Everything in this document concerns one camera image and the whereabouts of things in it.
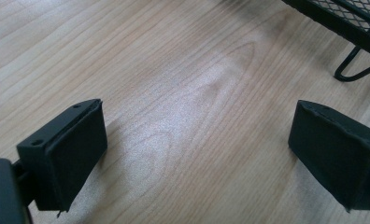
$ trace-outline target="screw hole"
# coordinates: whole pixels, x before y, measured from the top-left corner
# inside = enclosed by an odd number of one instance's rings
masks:
[[[42,143],[43,143],[43,140],[38,139],[38,140],[35,140],[34,142],[32,142],[32,143],[31,143],[31,145],[32,145],[33,147],[36,147],[36,146],[38,146],[38,145],[40,145],[40,144],[42,144]]]

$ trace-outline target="black plastic piece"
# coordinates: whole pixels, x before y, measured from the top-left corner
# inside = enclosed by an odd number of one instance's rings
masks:
[[[370,74],[370,67],[360,74],[344,77],[343,70],[351,62],[358,50],[370,53],[370,1],[350,0],[282,0],[296,8],[313,21],[343,36],[356,48],[335,71],[334,77],[340,81],[354,81]]]
[[[21,195],[11,163],[6,159],[0,159],[0,223],[29,222],[27,209],[21,203]]]
[[[68,211],[107,149],[102,102],[73,105],[17,145],[19,168],[37,182],[39,210]]]
[[[370,128],[325,105],[299,101],[289,145],[348,211],[370,210]]]

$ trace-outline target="wood grain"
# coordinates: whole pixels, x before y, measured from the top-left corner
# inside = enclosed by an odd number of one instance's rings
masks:
[[[278,0],[0,1],[0,157],[101,98],[107,154],[35,223],[370,223],[287,144],[299,99],[370,127],[370,76],[332,78],[351,48]]]

